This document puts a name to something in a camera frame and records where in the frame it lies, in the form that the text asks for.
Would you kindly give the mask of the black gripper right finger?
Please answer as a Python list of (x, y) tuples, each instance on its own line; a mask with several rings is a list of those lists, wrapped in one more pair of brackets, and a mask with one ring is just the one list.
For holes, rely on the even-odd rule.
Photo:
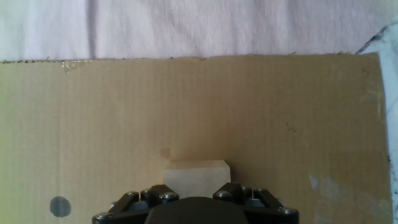
[(213, 199), (236, 205), (248, 223), (299, 224), (299, 211), (283, 206), (267, 189), (252, 189), (228, 182)]

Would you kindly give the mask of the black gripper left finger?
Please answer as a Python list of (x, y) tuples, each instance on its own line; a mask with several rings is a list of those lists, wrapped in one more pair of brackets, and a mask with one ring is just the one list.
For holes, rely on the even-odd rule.
[(107, 212), (94, 215), (92, 224), (143, 224), (156, 206), (179, 199), (179, 195), (164, 184), (140, 192), (129, 191)]

